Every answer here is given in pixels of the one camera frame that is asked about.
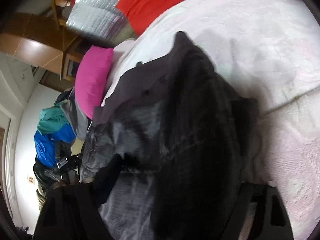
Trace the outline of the silver foil insulation sheet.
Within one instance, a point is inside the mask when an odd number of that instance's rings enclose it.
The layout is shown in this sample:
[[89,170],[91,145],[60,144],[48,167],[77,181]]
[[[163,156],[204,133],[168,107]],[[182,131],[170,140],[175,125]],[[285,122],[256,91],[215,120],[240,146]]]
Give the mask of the silver foil insulation sheet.
[[116,8],[119,0],[75,0],[67,19],[67,28],[82,37],[115,47],[135,34]]

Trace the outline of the wooden pillar cabinet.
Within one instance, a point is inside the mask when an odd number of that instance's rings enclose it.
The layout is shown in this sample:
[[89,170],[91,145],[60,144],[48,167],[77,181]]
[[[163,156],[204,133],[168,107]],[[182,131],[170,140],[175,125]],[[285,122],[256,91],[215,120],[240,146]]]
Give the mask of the wooden pillar cabinet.
[[77,50],[82,41],[66,27],[58,28],[52,18],[32,14],[15,13],[1,28],[1,52],[69,82],[75,80],[68,75],[69,63],[83,58]]

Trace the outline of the black puffer jacket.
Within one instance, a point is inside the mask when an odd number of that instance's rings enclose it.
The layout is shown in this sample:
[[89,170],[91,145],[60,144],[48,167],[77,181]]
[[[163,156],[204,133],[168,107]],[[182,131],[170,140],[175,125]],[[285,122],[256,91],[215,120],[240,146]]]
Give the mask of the black puffer jacket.
[[237,239],[257,112],[184,32],[138,63],[92,120],[82,171],[51,189],[34,239]]

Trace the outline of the black jacket on sofa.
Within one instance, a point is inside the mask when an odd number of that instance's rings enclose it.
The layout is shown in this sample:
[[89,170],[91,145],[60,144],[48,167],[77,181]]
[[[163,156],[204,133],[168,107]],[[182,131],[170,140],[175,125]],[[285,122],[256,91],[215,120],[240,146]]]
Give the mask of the black jacket on sofa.
[[49,188],[59,181],[64,181],[67,185],[70,184],[69,177],[69,162],[71,157],[71,145],[58,141],[55,143],[53,152],[53,164],[45,164],[38,157],[35,157],[33,172],[38,183],[46,192]]

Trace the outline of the teal shirt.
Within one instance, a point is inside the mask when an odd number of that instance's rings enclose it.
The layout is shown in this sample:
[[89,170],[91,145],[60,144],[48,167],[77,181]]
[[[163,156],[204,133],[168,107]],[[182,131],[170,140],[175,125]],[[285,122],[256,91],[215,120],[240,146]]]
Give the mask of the teal shirt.
[[69,124],[61,108],[62,104],[63,102],[60,102],[41,111],[37,125],[37,130],[41,135],[55,133],[66,124]]

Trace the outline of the grey hoodie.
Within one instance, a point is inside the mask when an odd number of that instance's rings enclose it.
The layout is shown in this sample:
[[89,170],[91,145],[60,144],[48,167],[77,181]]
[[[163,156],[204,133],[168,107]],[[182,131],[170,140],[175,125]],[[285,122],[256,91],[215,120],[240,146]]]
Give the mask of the grey hoodie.
[[78,139],[85,141],[89,127],[89,118],[82,112],[75,98],[75,89],[68,91],[68,97],[60,107]]

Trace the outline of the pink pillow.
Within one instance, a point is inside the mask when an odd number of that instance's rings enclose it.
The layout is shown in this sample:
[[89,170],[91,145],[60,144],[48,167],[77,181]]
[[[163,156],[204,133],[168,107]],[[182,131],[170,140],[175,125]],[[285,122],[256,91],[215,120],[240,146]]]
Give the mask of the pink pillow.
[[112,48],[91,46],[82,58],[75,78],[75,100],[88,118],[100,106],[108,74],[111,70]]

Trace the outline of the white fleece blanket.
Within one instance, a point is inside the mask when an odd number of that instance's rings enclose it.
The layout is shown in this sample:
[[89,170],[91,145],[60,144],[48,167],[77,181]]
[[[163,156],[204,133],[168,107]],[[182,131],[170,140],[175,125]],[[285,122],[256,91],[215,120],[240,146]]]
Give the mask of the white fleece blanket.
[[239,96],[253,99],[247,185],[276,187],[293,239],[319,222],[319,25],[302,0],[184,0],[159,15],[113,68],[102,104],[138,63],[167,55],[184,32]]

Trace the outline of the blue jacket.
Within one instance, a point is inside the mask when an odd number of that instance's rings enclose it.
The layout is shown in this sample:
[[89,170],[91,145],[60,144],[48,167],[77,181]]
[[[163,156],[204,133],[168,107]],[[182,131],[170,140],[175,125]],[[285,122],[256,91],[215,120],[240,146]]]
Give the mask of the blue jacket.
[[75,137],[70,124],[65,124],[60,130],[51,134],[42,135],[36,131],[34,142],[37,159],[46,167],[54,167],[56,165],[55,143],[63,141],[71,144]]

